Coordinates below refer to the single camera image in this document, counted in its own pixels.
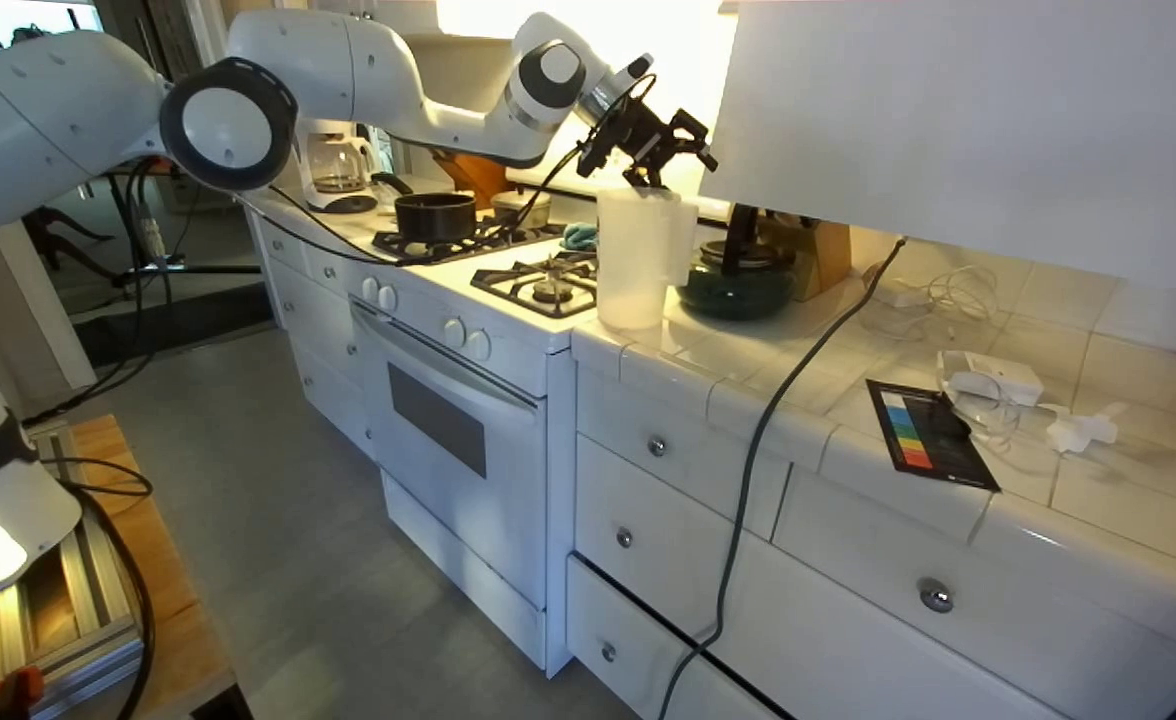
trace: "cooking pot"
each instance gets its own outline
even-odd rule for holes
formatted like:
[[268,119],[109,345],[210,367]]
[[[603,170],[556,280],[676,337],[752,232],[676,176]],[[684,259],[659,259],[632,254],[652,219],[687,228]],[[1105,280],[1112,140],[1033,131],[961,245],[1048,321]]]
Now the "cooking pot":
[[398,193],[392,204],[398,238],[449,247],[474,232],[474,200],[462,193],[413,193],[397,176],[376,176],[376,185],[392,185]]

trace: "countertop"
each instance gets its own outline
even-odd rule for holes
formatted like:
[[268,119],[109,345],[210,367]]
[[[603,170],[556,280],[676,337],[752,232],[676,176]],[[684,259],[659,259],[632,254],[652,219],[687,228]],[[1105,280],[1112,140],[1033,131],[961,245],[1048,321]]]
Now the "countertop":
[[[659,329],[616,331],[587,310],[573,353],[627,390],[747,438],[788,367],[859,292],[865,280],[846,280],[754,322],[687,316],[669,292]],[[945,349],[1012,355],[1043,381],[1039,409],[1028,409],[999,446],[979,442],[999,490],[895,471],[881,437],[865,381],[941,389]],[[1119,402],[1116,442],[1053,451],[1048,419],[1108,402]],[[760,446],[1176,640],[1176,353],[1169,349],[982,302],[916,302],[904,298],[904,275],[892,267],[876,298],[800,372]]]

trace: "drawer handle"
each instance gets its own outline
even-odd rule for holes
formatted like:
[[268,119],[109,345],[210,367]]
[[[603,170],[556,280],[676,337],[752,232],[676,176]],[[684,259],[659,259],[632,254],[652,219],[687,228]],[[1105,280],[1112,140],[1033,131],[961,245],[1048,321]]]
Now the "drawer handle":
[[669,442],[669,437],[648,437],[643,446],[648,446],[652,456],[669,456],[672,442]]
[[616,545],[632,547],[635,545],[632,527],[616,527]]
[[953,588],[937,575],[916,581],[916,597],[926,612],[953,612],[957,604]]

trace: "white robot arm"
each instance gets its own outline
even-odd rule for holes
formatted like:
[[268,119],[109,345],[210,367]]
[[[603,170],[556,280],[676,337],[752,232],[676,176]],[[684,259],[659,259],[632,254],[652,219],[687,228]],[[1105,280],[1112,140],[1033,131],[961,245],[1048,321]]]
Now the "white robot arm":
[[[607,71],[591,47],[551,15],[530,15],[511,39],[511,71],[487,111],[434,104],[421,88],[407,45],[370,20],[340,13],[245,13],[228,31],[228,61],[166,88],[132,47],[99,31],[68,31],[0,51],[0,224],[138,154],[173,154],[191,178],[246,193],[268,185],[297,136],[297,119],[359,119],[383,131],[535,162],[578,108],[597,131],[578,170],[611,148],[632,154],[632,185],[659,185],[676,150],[707,168],[704,123],[659,123],[641,79],[648,61]],[[0,397],[0,585],[48,550],[71,525],[60,490]]]

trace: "concrete floor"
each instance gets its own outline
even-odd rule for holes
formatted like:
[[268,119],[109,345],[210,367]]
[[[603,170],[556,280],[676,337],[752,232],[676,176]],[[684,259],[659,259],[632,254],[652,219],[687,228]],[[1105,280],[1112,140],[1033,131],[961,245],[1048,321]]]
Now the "concrete floor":
[[544,679],[383,514],[376,469],[250,329],[158,355],[126,432],[261,720],[627,717],[578,665]]

